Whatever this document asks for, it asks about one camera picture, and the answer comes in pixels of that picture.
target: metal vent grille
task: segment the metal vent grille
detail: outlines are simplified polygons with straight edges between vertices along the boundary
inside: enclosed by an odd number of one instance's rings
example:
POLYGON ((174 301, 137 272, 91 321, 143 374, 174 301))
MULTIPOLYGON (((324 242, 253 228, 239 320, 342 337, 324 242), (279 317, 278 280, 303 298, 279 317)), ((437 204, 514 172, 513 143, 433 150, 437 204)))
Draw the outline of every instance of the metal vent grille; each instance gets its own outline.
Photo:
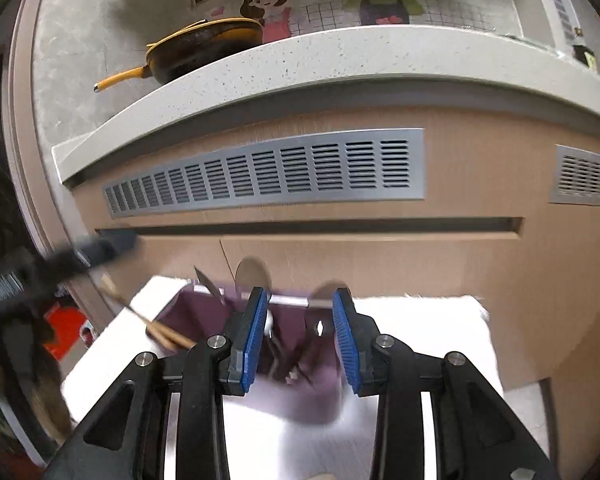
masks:
POLYGON ((557 146, 552 202, 600 205, 600 155, 557 146))
POLYGON ((422 199, 424 132, 266 140, 174 160, 104 187, 114 218, 243 205, 422 199))
POLYGON ((573 41, 575 41, 575 39, 576 39, 575 34, 573 33, 574 25, 573 25, 573 23, 571 23, 571 19, 569 17, 567 9, 564 5, 564 1, 563 0, 553 0, 553 1, 554 1, 555 10, 558 11, 558 17, 560 18, 560 24, 562 25, 562 32, 564 33, 564 38, 569 43, 573 43, 573 41))

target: cabinet door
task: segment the cabinet door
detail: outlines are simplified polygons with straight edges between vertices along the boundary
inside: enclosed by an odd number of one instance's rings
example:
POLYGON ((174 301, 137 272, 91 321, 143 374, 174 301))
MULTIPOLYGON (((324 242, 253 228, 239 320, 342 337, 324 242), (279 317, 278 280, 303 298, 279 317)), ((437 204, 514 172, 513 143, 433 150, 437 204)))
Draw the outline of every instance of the cabinet door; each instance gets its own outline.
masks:
POLYGON ((254 257, 267 268, 276 290, 309 294, 327 282, 344 282, 354 296, 479 295, 478 269, 488 269, 493 251, 513 245, 475 234, 338 237, 223 237, 232 272, 254 257))
POLYGON ((152 276, 194 279, 195 267, 218 285, 234 282, 217 237, 143 235, 138 250, 107 272, 129 301, 152 276))

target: tiled wall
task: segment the tiled wall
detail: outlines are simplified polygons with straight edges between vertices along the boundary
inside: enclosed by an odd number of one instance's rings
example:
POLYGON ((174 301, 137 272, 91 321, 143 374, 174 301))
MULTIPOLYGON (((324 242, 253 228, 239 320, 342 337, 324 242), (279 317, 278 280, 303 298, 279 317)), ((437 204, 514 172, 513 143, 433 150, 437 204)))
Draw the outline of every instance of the tiled wall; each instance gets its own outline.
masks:
MULTIPOLYGON (((452 0, 418 0, 424 9, 419 16, 411 16, 412 25, 437 25, 440 27, 468 28, 498 34, 518 33, 515 22, 506 22, 493 9, 459 3, 452 0)), ((330 30, 332 28, 359 27, 360 19, 355 12, 342 9, 344 0, 323 2, 299 7, 289 20, 291 34, 299 36, 330 30)))

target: white countertop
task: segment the white countertop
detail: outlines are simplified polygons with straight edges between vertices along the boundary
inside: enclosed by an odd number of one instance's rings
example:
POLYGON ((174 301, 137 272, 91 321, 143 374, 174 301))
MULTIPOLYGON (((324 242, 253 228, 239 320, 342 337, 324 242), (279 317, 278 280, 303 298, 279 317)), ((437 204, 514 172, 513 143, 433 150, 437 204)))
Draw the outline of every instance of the white countertop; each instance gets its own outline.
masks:
POLYGON ((264 44, 158 88, 94 132, 55 147, 58 175, 64 182, 165 126, 264 94, 332 82, 427 77, 530 91, 600 116, 600 77, 542 48, 450 27, 341 28, 264 44))

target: frying pan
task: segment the frying pan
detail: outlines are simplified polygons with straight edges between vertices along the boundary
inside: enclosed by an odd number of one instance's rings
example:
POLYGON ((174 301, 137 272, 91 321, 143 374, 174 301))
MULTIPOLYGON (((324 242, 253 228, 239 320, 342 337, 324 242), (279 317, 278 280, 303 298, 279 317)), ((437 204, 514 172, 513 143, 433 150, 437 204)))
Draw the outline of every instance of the frying pan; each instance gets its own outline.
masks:
POLYGON ((262 44, 260 23, 249 18, 227 18, 187 25, 178 32, 147 45, 146 64, 114 74, 93 86, 100 92, 120 81, 155 77, 168 83, 201 66, 262 44))

